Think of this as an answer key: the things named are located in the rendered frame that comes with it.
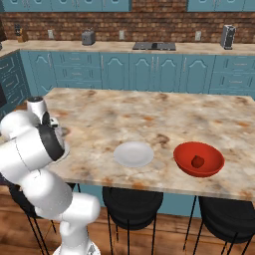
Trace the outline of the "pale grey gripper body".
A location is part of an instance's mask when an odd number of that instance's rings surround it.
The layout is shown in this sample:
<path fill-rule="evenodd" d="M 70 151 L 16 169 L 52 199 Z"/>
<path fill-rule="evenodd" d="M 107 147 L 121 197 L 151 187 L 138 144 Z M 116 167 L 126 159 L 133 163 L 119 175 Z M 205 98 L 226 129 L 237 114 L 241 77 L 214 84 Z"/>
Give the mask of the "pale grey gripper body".
<path fill-rule="evenodd" d="M 54 128 L 55 135 L 57 137 L 57 140 L 62 148 L 65 148 L 65 141 L 62 137 L 62 129 L 60 127 Z"/>

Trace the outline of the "red bell pepper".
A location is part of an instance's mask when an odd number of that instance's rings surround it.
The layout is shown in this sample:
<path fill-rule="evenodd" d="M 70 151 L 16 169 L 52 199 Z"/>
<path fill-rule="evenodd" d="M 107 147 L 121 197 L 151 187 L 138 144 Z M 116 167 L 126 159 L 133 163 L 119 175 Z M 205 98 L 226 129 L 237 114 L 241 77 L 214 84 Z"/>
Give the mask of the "red bell pepper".
<path fill-rule="evenodd" d="M 195 168 L 199 168 L 204 164 L 204 158 L 196 155 L 193 160 L 191 161 L 191 165 Z"/>

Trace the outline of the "red bowl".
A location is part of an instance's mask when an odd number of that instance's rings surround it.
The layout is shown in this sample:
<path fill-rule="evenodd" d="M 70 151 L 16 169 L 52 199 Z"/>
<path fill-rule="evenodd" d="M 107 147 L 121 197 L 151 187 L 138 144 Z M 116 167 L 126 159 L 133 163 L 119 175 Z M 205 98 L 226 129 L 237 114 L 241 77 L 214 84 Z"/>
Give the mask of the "red bowl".
<path fill-rule="evenodd" d="M 191 165 L 191 161 L 196 155 L 204 158 L 204 164 L 199 168 Z M 198 141 L 189 141 L 178 145 L 173 152 L 173 158 L 182 171 L 195 177 L 212 176 L 224 166 L 225 162 L 219 150 Z"/>

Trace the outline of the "grey plate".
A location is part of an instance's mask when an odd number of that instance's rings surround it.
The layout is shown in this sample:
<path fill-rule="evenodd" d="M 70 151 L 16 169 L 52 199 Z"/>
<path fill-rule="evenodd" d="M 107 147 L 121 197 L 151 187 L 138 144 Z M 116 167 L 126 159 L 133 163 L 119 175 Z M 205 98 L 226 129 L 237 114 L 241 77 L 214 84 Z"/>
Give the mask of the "grey plate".
<path fill-rule="evenodd" d="M 65 148 L 65 151 L 64 151 L 64 154 L 62 155 L 62 158 L 67 157 L 68 154 L 70 153 L 70 146 L 66 141 L 64 142 L 64 148 Z"/>

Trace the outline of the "teal side cupboard run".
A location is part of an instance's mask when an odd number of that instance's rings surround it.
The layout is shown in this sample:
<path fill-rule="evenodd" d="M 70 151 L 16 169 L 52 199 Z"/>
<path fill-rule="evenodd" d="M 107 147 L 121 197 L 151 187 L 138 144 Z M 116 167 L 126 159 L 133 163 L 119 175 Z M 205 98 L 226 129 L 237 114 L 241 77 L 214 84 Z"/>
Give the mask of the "teal side cupboard run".
<path fill-rule="evenodd" d="M 0 58 L 0 119 L 31 96 L 20 52 Z"/>

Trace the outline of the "white plate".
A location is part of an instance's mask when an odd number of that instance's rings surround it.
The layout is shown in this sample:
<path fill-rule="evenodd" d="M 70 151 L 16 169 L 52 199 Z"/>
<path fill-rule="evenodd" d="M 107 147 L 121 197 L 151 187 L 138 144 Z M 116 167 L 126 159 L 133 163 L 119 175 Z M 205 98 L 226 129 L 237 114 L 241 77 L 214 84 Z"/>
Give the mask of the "white plate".
<path fill-rule="evenodd" d="M 128 141 L 120 144 L 114 151 L 114 160 L 126 167 L 143 167 L 153 160 L 153 150 L 140 141 Z"/>

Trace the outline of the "black round stool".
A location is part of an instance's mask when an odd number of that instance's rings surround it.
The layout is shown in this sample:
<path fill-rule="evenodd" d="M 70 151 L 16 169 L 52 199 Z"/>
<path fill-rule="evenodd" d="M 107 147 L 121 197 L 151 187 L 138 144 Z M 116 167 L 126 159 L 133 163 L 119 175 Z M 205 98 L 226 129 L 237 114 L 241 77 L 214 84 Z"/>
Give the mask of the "black round stool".
<path fill-rule="evenodd" d="M 21 190 L 21 187 L 18 184 L 9 182 L 8 188 L 9 188 L 9 192 L 12 196 L 12 199 L 20 206 L 20 208 L 26 214 L 28 221 L 30 223 L 30 226 L 31 226 L 33 233 L 35 235 L 35 238 L 38 242 L 38 245 L 39 245 L 42 255 L 50 255 L 48 248 L 46 246 L 45 240 L 43 238 L 41 229 L 37 222 L 37 220 L 40 219 L 40 216 L 38 216 L 36 214 L 35 207 L 26 198 L 23 191 Z"/>
<path fill-rule="evenodd" d="M 156 191 L 104 186 L 102 194 L 108 220 L 112 220 L 116 228 L 127 232 L 155 224 L 157 211 L 163 201 L 163 193 Z"/>
<path fill-rule="evenodd" d="M 224 241 L 221 254 L 223 255 L 227 244 L 230 244 L 226 255 L 230 255 L 234 244 L 245 243 L 241 255 L 245 252 L 255 236 L 255 207 L 251 201 L 194 196 L 189 216 L 192 220 L 196 201 L 199 201 L 201 224 L 197 234 L 193 254 L 195 255 L 202 227 L 220 240 Z"/>

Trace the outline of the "grey toaster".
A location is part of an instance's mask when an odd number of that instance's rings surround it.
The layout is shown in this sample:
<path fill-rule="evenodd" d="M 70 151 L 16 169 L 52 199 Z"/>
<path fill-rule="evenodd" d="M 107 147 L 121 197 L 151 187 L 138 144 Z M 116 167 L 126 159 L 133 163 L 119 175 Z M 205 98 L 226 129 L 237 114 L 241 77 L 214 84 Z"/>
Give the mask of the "grey toaster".
<path fill-rule="evenodd" d="M 85 46 L 91 46 L 96 42 L 96 35 L 93 30 L 86 30 L 82 33 L 82 44 Z"/>

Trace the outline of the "teal base cupboard run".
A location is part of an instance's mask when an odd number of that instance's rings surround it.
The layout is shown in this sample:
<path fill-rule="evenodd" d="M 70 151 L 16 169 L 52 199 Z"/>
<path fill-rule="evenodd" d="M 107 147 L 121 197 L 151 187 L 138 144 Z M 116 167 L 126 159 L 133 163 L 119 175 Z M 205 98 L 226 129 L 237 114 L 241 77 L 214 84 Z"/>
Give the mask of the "teal base cupboard run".
<path fill-rule="evenodd" d="M 255 56 L 21 51 L 33 96 L 54 88 L 250 96 Z"/>

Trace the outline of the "wooden knife block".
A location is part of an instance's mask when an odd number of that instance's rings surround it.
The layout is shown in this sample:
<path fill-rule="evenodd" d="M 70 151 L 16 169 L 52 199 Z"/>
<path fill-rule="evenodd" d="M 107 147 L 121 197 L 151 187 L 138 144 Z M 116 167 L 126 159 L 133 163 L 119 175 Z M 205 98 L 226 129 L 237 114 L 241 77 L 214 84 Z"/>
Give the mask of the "wooden knife block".
<path fill-rule="evenodd" d="M 14 28 L 15 28 L 15 35 L 17 37 L 18 42 L 19 43 L 27 42 L 28 35 L 26 31 L 19 24 L 15 24 Z"/>

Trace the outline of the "black hob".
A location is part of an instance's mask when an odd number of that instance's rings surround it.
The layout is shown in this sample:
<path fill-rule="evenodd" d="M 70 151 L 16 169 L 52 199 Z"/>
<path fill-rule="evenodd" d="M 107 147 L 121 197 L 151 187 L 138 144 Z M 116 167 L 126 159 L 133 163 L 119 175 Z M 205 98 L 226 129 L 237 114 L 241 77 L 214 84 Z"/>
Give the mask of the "black hob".
<path fill-rule="evenodd" d="M 175 51 L 174 43 L 163 42 L 136 42 L 132 47 L 134 50 L 152 50 L 152 51 Z"/>

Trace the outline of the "teal island base panel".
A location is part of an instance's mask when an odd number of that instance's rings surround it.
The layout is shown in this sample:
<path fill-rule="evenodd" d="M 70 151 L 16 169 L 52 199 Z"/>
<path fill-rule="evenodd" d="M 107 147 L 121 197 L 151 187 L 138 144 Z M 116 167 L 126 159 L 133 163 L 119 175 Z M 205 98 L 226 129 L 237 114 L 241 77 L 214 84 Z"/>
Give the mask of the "teal island base panel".
<path fill-rule="evenodd" d="M 75 191 L 81 191 L 82 193 L 88 193 L 93 196 L 96 196 L 98 200 L 100 201 L 101 207 L 105 206 L 103 202 L 101 186 L 78 184 L 75 187 Z M 194 199 L 193 195 L 165 193 L 163 195 L 163 201 L 158 212 L 162 214 L 189 216 L 191 209 L 193 208 L 192 207 L 193 199 Z M 196 203 L 193 209 L 194 209 L 193 216 L 200 218 L 201 215 L 200 215 L 199 203 Z"/>

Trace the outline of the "teal wall cupboard run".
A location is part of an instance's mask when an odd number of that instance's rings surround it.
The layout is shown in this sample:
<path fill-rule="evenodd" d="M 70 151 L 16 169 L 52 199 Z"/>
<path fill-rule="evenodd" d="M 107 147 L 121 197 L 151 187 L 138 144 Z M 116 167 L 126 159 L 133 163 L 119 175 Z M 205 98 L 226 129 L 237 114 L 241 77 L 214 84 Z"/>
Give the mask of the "teal wall cupboard run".
<path fill-rule="evenodd" d="M 187 0 L 188 12 L 255 12 L 255 0 Z"/>
<path fill-rule="evenodd" d="M 129 12 L 131 0 L 0 0 L 0 12 Z"/>

